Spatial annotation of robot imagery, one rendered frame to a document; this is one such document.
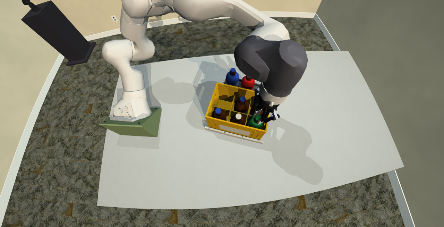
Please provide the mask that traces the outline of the green bottle with pale green label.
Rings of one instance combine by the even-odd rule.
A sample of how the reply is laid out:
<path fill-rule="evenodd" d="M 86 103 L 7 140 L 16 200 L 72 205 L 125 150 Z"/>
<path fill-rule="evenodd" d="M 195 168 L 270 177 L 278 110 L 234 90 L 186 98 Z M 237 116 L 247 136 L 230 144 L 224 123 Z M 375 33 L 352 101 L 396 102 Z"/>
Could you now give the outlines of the green bottle with pale green label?
<path fill-rule="evenodd" d="M 253 127 L 253 128 L 261 129 L 262 126 L 263 126 L 263 123 L 257 125 L 257 122 L 259 121 L 259 118 L 261 118 L 261 115 L 256 115 L 255 117 L 253 117 L 253 115 L 251 115 L 248 118 L 248 121 L 246 122 L 246 126 L 250 126 L 250 127 Z"/>

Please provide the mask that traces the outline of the red bottle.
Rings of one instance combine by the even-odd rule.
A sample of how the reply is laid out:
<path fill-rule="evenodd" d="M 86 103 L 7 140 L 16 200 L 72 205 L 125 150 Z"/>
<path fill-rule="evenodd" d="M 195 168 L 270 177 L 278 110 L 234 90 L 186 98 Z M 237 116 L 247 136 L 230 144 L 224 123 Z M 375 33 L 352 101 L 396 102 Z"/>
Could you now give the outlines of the red bottle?
<path fill-rule="evenodd" d="M 254 88 L 254 79 L 251 79 L 247 76 L 244 76 L 241 81 L 241 88 L 253 90 Z"/>

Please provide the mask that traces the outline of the brown bottle with green cap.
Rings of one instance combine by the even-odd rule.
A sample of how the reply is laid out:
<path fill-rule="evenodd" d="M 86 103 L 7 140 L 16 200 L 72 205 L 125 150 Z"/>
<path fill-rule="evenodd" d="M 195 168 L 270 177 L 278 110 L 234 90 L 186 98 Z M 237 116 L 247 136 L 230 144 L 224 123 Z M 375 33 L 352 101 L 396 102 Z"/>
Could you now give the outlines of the brown bottle with green cap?
<path fill-rule="evenodd" d="M 254 107 L 254 105 L 252 105 L 249 114 L 250 114 L 250 115 L 254 115 L 255 109 L 256 109 L 256 107 Z M 262 112 L 263 112 L 263 109 L 262 109 L 262 111 L 260 112 L 260 115 L 262 115 Z"/>

